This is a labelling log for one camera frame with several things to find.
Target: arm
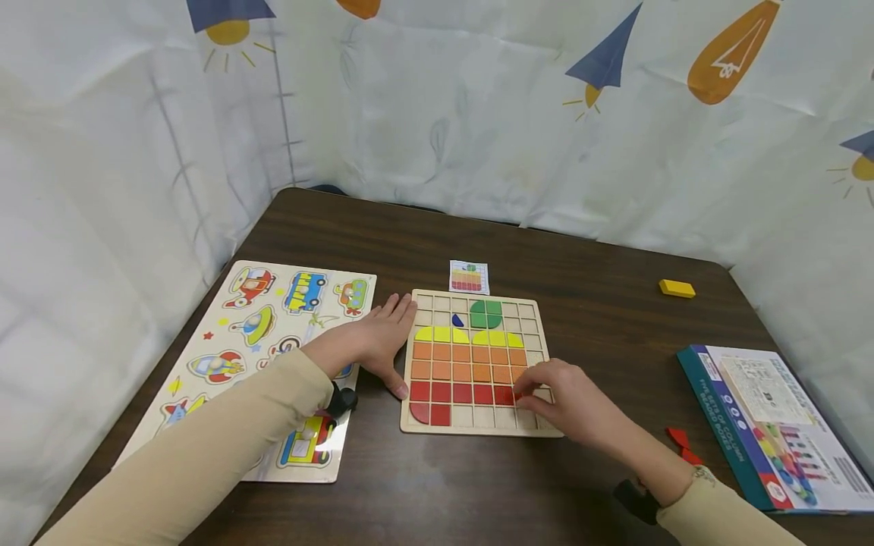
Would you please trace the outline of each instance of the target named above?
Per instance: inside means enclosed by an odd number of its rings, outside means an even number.
[[[552,359],[530,368],[514,389],[552,388],[555,404],[523,396],[519,405],[568,438],[631,468],[662,505],[657,519],[683,546],[803,546],[704,467],[693,467],[629,419],[580,368]]]
[[[348,363],[360,362],[396,396],[406,396],[392,358],[413,325],[415,308],[408,296],[399,301],[395,294],[361,321],[277,356],[127,458],[37,545],[182,542],[270,446],[328,405],[329,377]]]

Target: beige sleeve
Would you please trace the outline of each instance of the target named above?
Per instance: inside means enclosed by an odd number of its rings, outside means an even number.
[[[686,493],[656,518],[683,546],[804,546],[705,467],[698,467]]]
[[[277,356],[127,458],[37,545],[179,544],[332,393],[302,351]]]

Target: vehicle puzzle board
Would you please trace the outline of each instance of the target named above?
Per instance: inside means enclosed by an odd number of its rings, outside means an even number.
[[[313,267],[234,263],[116,464],[223,390],[263,370],[277,354],[369,313],[376,280],[376,275]],[[357,364],[350,364],[337,376],[337,385],[354,389],[357,376]],[[243,479],[336,481],[348,424],[348,412],[338,420],[308,418]],[[206,460],[211,456],[204,453]]]
[[[516,407],[513,383],[549,360],[534,300],[413,290],[419,303],[406,345],[400,430],[430,434],[560,438]],[[552,402],[549,388],[535,396]]]

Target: hand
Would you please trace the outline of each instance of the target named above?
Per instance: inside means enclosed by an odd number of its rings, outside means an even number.
[[[552,389],[555,404],[532,396],[541,384]],[[513,387],[518,405],[545,418],[568,438],[611,453],[634,423],[577,366],[551,359],[527,369]]]
[[[349,363],[358,362],[403,400],[410,390],[394,370],[394,356],[410,334],[416,309],[410,294],[403,298],[392,294],[384,306],[375,307],[360,321],[331,328],[301,350],[331,379]]]
[[[384,306],[376,306],[365,318],[352,323],[361,342],[361,355],[357,360],[401,400],[409,396],[410,389],[394,370],[394,357],[410,335],[417,308],[410,294],[403,298],[392,294]]]

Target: left hand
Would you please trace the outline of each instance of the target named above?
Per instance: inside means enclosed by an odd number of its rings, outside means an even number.
[[[394,356],[403,347],[418,306],[410,294],[392,294],[359,321],[331,328],[301,350],[330,378],[347,364],[358,362],[379,377],[401,400],[409,395],[404,378],[394,370]]]

